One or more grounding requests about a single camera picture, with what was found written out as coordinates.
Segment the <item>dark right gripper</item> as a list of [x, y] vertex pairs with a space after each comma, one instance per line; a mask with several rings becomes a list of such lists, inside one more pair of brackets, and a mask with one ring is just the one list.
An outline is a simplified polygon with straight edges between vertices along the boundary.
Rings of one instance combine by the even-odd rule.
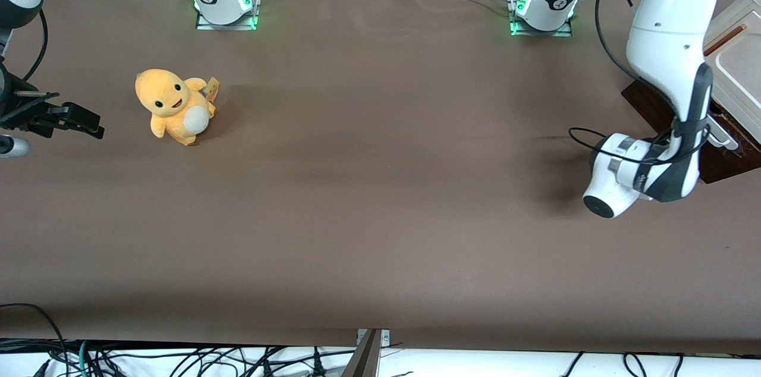
[[102, 139], [105, 128], [101, 117], [73, 102], [65, 102], [57, 114], [50, 114], [47, 93], [9, 73], [2, 64], [1, 127], [3, 130], [23, 130], [51, 139], [57, 130], [72, 130]]

